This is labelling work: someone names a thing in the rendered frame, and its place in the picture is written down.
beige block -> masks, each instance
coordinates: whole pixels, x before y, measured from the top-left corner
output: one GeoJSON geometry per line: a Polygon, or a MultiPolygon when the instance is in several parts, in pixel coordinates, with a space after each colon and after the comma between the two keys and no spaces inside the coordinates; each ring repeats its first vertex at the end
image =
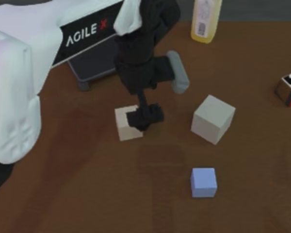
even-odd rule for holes
{"type": "Polygon", "coordinates": [[[115,109],[115,120],[120,141],[131,140],[142,137],[144,134],[134,127],[130,127],[126,113],[134,112],[137,105],[115,109]]]}

white robotic arm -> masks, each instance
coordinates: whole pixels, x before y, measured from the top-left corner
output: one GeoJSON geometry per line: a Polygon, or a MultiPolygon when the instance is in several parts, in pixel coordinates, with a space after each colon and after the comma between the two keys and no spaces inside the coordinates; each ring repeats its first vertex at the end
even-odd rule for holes
{"type": "Polygon", "coordinates": [[[141,27],[141,0],[0,5],[0,163],[22,159],[41,130],[40,93],[55,67],[141,27]]]}

red letter x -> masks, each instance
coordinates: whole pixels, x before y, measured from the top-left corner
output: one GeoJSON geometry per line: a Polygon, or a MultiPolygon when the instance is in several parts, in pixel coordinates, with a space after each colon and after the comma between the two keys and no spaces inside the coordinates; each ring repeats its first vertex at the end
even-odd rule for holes
{"type": "Polygon", "coordinates": [[[104,29],[107,27],[107,19],[100,21],[100,29],[104,29]]]}

barcode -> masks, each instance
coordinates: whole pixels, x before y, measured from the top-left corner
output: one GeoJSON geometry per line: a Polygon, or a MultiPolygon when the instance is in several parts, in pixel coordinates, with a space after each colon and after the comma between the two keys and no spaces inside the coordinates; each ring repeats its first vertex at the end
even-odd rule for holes
{"type": "Polygon", "coordinates": [[[198,23],[198,35],[205,35],[206,32],[206,24],[205,23],[198,23]]]}

gray cube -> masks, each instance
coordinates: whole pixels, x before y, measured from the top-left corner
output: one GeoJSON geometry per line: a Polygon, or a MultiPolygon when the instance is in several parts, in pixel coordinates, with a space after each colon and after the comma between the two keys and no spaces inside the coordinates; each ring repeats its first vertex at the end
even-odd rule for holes
{"type": "Polygon", "coordinates": [[[235,110],[231,105],[208,95],[194,112],[191,131],[216,145],[230,127],[235,110]]]}
{"type": "Polygon", "coordinates": [[[217,179],[214,168],[193,168],[191,189],[193,198],[213,198],[217,192],[217,179]]]}

